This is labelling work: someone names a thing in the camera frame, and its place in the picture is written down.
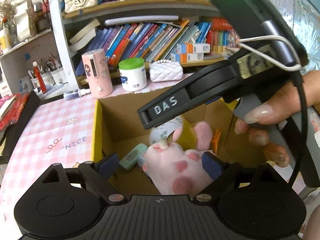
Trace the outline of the person's right hand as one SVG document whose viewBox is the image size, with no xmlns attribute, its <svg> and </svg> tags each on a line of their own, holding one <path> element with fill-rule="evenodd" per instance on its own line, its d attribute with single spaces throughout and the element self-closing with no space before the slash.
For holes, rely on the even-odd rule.
<svg viewBox="0 0 320 240">
<path fill-rule="evenodd" d="M 279 167 L 287 167 L 290 158 L 285 148 L 270 142 L 265 130 L 251 128 L 250 124 L 256 122 L 261 125 L 278 124 L 298 112 L 300 112 L 298 90 L 292 82 L 288 82 L 267 102 L 248 112 L 244 120 L 238 119 L 234 131 L 236 134 L 248 133 L 249 143 L 262 148 L 268 161 L 275 162 Z"/>
</svg>

